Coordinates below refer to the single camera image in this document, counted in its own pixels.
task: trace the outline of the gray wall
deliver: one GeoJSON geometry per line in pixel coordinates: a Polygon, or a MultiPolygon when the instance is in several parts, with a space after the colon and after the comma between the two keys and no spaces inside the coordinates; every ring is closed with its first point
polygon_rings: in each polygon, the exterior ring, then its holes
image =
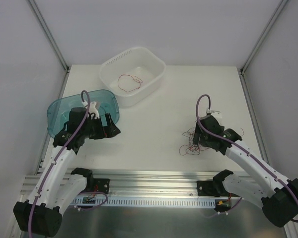
{"type": "Polygon", "coordinates": [[[246,76],[273,165],[298,178],[298,0],[290,1],[246,76]]]}
{"type": "Polygon", "coordinates": [[[144,46],[166,64],[242,67],[280,0],[37,0],[67,63],[144,46]]]}
{"type": "Polygon", "coordinates": [[[25,0],[0,0],[0,238],[33,172],[64,71],[25,0]]]}

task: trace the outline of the white plastic bin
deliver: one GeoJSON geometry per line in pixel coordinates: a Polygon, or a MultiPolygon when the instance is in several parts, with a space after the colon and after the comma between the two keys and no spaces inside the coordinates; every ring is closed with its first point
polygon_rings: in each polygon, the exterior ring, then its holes
{"type": "Polygon", "coordinates": [[[103,63],[99,78],[115,94],[119,106],[129,107],[161,85],[165,68],[165,63],[148,49],[134,47],[103,63]]]}

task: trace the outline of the metal beam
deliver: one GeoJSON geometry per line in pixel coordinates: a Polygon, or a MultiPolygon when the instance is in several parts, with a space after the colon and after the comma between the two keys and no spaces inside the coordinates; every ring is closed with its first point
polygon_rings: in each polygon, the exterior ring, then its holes
{"type": "Polygon", "coordinates": [[[42,13],[38,7],[38,5],[36,4],[35,0],[26,0],[28,2],[28,4],[30,5],[31,9],[33,10],[34,15],[36,16],[39,24],[42,27],[42,30],[45,34],[45,36],[47,37],[47,39],[49,40],[57,58],[59,59],[62,67],[64,68],[64,70],[68,71],[69,66],[66,64],[66,61],[58,47],[58,45],[56,44],[54,37],[48,27],[48,25],[46,24],[44,17],[42,16],[42,13]]]}
{"type": "Polygon", "coordinates": [[[257,40],[254,48],[252,49],[250,55],[247,58],[246,63],[244,64],[244,66],[242,67],[242,73],[244,74],[246,72],[246,70],[248,69],[250,63],[253,61],[254,57],[256,56],[257,52],[259,51],[259,49],[261,48],[264,40],[267,38],[269,32],[271,31],[271,29],[273,28],[275,22],[277,21],[277,19],[279,18],[279,16],[281,15],[281,13],[283,12],[283,10],[285,9],[286,5],[290,2],[290,0],[281,0],[279,5],[277,6],[276,10],[274,11],[273,15],[271,16],[271,18],[269,19],[267,25],[265,26],[262,34],[260,35],[259,39],[257,40]]]}

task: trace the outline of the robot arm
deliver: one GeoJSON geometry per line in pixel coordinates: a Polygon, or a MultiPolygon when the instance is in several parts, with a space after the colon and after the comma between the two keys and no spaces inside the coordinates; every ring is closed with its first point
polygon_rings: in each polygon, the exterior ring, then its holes
{"type": "Polygon", "coordinates": [[[25,202],[15,204],[13,212],[22,231],[30,230],[30,220],[31,232],[47,237],[55,236],[61,226],[62,216],[73,199],[83,190],[94,191],[92,171],[82,168],[73,170],[67,183],[59,189],[69,165],[86,138],[109,138],[120,133],[110,114],[105,114],[106,125],[103,125],[96,109],[97,103],[91,102],[90,105],[92,107],[87,107],[88,110],[83,107],[72,108],[69,121],[54,138],[50,161],[37,185],[25,202]]]}
{"type": "Polygon", "coordinates": [[[216,194],[229,192],[261,208],[270,222],[283,227],[298,214],[298,179],[289,180],[264,161],[259,161],[250,147],[232,129],[224,129],[217,120],[218,112],[207,111],[195,129],[193,143],[210,147],[240,165],[256,182],[250,183],[233,172],[224,170],[213,179],[216,194]]]}

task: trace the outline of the red wire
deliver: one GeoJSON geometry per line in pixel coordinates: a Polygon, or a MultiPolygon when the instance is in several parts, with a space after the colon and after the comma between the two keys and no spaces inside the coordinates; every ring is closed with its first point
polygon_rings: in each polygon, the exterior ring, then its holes
{"type": "Polygon", "coordinates": [[[118,81],[117,81],[117,85],[118,85],[118,87],[119,87],[121,90],[125,91],[126,93],[129,93],[129,92],[132,92],[132,91],[134,91],[134,90],[140,89],[142,83],[143,83],[143,81],[142,81],[141,79],[139,79],[137,76],[134,76],[134,75],[128,75],[128,74],[122,74],[122,75],[120,75],[119,78],[118,78],[118,81]],[[130,91],[127,91],[127,90],[123,89],[122,87],[119,86],[119,79],[120,79],[122,76],[129,76],[129,77],[131,77],[131,78],[133,79],[133,81],[135,81],[136,83],[139,83],[139,87],[134,88],[133,90],[130,90],[130,91]]]}

